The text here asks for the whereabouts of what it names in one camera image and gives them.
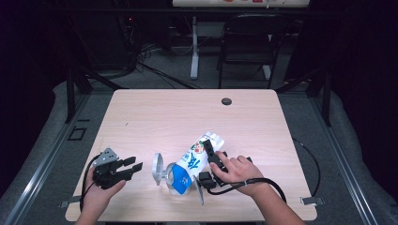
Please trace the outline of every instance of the black chair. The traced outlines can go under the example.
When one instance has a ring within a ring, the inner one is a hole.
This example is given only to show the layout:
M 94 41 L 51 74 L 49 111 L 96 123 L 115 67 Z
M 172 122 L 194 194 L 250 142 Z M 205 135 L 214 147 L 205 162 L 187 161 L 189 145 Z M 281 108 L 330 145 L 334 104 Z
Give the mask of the black chair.
M 222 88 L 222 65 L 270 66 L 271 86 L 279 49 L 290 21 L 278 14 L 239 14 L 229 19 L 222 30 L 222 44 L 217 68 Z

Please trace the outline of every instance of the gray floor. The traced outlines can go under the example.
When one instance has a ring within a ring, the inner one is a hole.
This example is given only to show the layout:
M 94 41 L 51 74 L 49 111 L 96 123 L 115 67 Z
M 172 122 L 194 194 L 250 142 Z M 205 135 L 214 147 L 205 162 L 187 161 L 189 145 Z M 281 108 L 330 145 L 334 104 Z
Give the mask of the gray floor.
M 283 46 L 272 88 L 283 85 L 283 75 L 292 45 L 293 38 Z M 157 50 L 153 51 L 144 63 L 201 88 L 217 88 L 217 48 L 206 46 L 204 43 L 200 48 L 200 55 L 199 78 L 196 81 L 190 79 L 191 52 L 176 54 Z M 260 80 L 261 71 L 255 73 L 255 70 L 242 67 L 229 69 L 232 72 L 238 71 L 237 76 L 230 78 L 239 81 L 225 82 L 225 87 L 264 86 L 262 82 L 243 82 L 240 77 L 244 71 L 246 74 L 250 73 L 253 79 Z M 112 72 L 102 73 L 104 76 L 111 74 Z M 173 87 L 159 76 L 142 71 L 141 67 L 128 76 L 112 81 L 124 87 L 137 89 L 182 88 L 178 84 L 174 84 Z M 78 111 L 68 125 L 64 124 L 67 118 L 66 86 L 61 83 L 55 87 L 56 102 L 49 120 L 18 176 L 0 200 L 2 224 L 70 224 L 65 220 L 66 209 L 58 208 L 58 204 L 71 197 L 112 97 L 110 88 L 94 80 L 91 83 L 94 87 L 91 95 L 82 96 L 77 93 Z M 280 94 L 279 98 L 292 137 L 310 149 L 320 165 L 322 177 L 316 197 L 322 197 L 325 204 L 317 206 L 318 218 L 308 223 L 398 224 L 398 213 L 391 208 L 396 202 L 373 180 L 361 161 L 355 131 L 344 113 L 340 99 L 332 95 L 332 127 L 325 127 L 319 118 L 319 101 L 306 98 L 302 92 L 305 86 L 304 83 L 289 93 Z M 86 128 L 86 133 L 81 141 L 68 141 L 68 136 L 75 126 Z M 296 144 L 296 147 L 310 190 L 314 190 L 317 181 L 314 161 L 300 145 Z M 341 166 L 341 161 L 345 160 L 348 167 Z M 30 188 L 29 182 L 38 180 L 36 171 L 48 173 L 39 177 L 43 183 Z M 350 174 L 354 174 L 355 184 L 352 184 L 353 180 L 347 180 Z M 364 197 L 364 201 L 358 201 L 358 197 L 361 196 Z M 367 209 L 368 212 L 363 214 L 359 210 L 361 208 Z

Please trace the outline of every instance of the chair leg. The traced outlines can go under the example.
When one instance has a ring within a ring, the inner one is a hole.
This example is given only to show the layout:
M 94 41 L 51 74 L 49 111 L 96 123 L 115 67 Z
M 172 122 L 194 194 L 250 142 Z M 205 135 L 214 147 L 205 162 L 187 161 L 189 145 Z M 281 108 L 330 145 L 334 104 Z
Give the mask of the chair leg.
M 221 57 L 219 57 L 219 60 L 217 61 L 217 70 L 220 70 L 220 64 L 222 63 Z
M 272 78 L 273 78 L 273 72 L 275 69 L 275 64 L 274 65 L 269 65 L 271 67 L 271 73 L 269 74 L 269 80 L 268 80 L 268 85 L 267 85 L 267 89 L 271 88 L 271 83 L 272 83 Z
M 219 89 L 222 89 L 222 62 L 219 64 Z
M 263 65 L 260 65 L 260 67 L 256 70 L 256 72 L 260 71 L 263 68 Z

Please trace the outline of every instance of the cable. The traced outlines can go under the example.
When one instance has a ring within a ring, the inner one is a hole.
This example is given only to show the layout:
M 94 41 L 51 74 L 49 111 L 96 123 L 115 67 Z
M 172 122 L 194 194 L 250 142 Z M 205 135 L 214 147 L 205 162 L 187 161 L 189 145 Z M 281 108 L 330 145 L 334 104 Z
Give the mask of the cable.
M 212 195 L 221 195 L 221 194 L 224 194 L 224 193 L 229 192 L 231 190 L 234 190 L 234 189 L 237 189 L 237 188 L 241 188 L 241 187 L 247 186 L 249 184 L 259 183 L 259 182 L 268 183 L 268 184 L 272 185 L 278 191 L 279 195 L 281 196 L 281 199 L 286 203 L 286 197 L 284 196 L 284 193 L 283 193 L 281 187 L 279 187 L 278 184 L 276 184 L 271 179 L 264 178 L 264 177 L 263 178 L 249 179 L 247 181 L 238 182 L 238 183 L 227 183 L 227 184 L 233 185 L 233 186 L 228 188 L 228 189 L 226 189 L 226 190 L 222 190 L 220 192 L 212 192 L 210 189 L 208 189 L 207 192 L 209 194 L 212 194 Z
M 304 144 L 303 144 L 302 142 L 298 141 L 298 140 L 295 139 L 295 138 L 292 138 L 292 139 L 293 139 L 293 141 L 295 141 L 296 143 L 298 143 L 299 145 L 301 145 L 301 147 L 303 147 L 303 148 L 308 152 L 308 154 L 311 156 L 311 158 L 313 158 L 313 160 L 314 160 L 314 162 L 315 162 L 316 169 L 317 169 L 317 171 L 318 171 L 318 181 L 317 181 L 317 183 L 316 183 L 315 190 L 314 190 L 314 192 L 313 192 L 312 195 L 311 195 L 312 197 L 314 197 L 314 196 L 316 195 L 316 192 L 318 191 L 319 185 L 320 185 L 320 183 L 321 183 L 321 169 L 320 169 L 320 167 L 319 167 L 318 161 L 316 160 L 314 154 L 313 154 L 306 146 L 304 146 Z
M 147 58 L 152 56 L 152 51 L 156 50 L 156 45 L 155 44 L 148 44 L 144 46 L 140 53 L 137 54 L 137 61 L 138 62 L 144 62 Z
M 186 50 L 185 52 L 179 52 L 179 51 L 176 50 L 176 49 L 180 49 L 180 48 L 189 48 L 189 49 Z M 189 53 L 192 50 L 192 48 L 193 48 L 193 45 L 187 46 L 187 47 L 173 47 L 172 46 L 171 50 L 173 51 L 173 53 L 176 53 L 176 54 L 179 54 L 179 55 L 183 55 L 183 54 Z
M 87 191 L 94 185 L 94 183 L 96 183 L 95 181 L 93 182 L 93 184 L 90 185 L 90 187 L 85 190 L 85 182 L 86 182 L 86 178 L 88 175 L 88 171 L 90 170 L 90 166 L 91 164 L 94 162 L 94 160 L 96 160 L 97 158 L 99 158 L 100 155 L 97 155 L 95 157 L 93 157 L 91 159 L 91 161 L 87 164 L 87 167 L 85 168 L 85 172 L 84 172 L 84 177 L 83 177 L 83 184 L 82 184 L 82 196 L 80 197 L 80 211 L 82 212 L 83 210 L 83 205 L 84 205 L 84 196 L 87 193 Z
M 138 65 L 141 65 L 144 69 L 146 69 L 146 70 L 148 70 L 148 71 L 150 71 L 150 72 L 153 72 L 153 73 L 157 74 L 158 76 L 167 78 L 167 79 L 169 79 L 169 80 L 171 80 L 171 81 L 173 81 L 173 82 L 175 82 L 175 83 L 179 83 L 179 84 L 181 84 L 181 85 L 183 85 L 183 86 L 185 86 L 185 87 L 187 87 L 187 88 L 189 88 L 189 89 L 201 88 L 200 86 L 198 86 L 198 85 L 196 85 L 196 84 L 194 84 L 194 83 L 185 82 L 185 81 L 182 81 L 182 80 L 177 79 L 177 78 L 175 78 L 175 77 L 172 77 L 172 76 L 170 76 L 170 75 L 168 75 L 168 74 L 166 74 L 166 73 L 164 73 L 164 72 L 161 72 L 161 71 L 159 71 L 159 70 L 157 70 L 157 69 L 155 69 L 155 68 L 153 68 L 153 67 L 147 66 L 147 65 L 145 65 L 145 64 L 142 63 L 142 62 L 137 62 L 137 64 L 138 64 Z
M 190 31 L 191 31 L 191 33 L 192 33 L 191 24 L 188 22 L 187 17 L 184 17 L 184 19 L 185 19 L 185 22 L 187 23 L 187 25 L 188 25 L 188 27 L 190 28 Z

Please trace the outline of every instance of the forearm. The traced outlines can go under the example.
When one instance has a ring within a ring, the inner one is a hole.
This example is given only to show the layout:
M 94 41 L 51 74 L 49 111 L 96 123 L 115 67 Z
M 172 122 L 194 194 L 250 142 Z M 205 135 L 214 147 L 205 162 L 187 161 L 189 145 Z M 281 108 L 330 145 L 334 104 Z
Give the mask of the forearm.
M 267 224 L 304 224 L 269 184 L 259 186 L 256 194 L 252 197 Z
M 97 216 L 98 213 L 96 212 L 90 212 L 90 210 L 85 209 L 77 219 L 75 225 L 94 225 L 97 223 L 97 220 L 100 217 Z

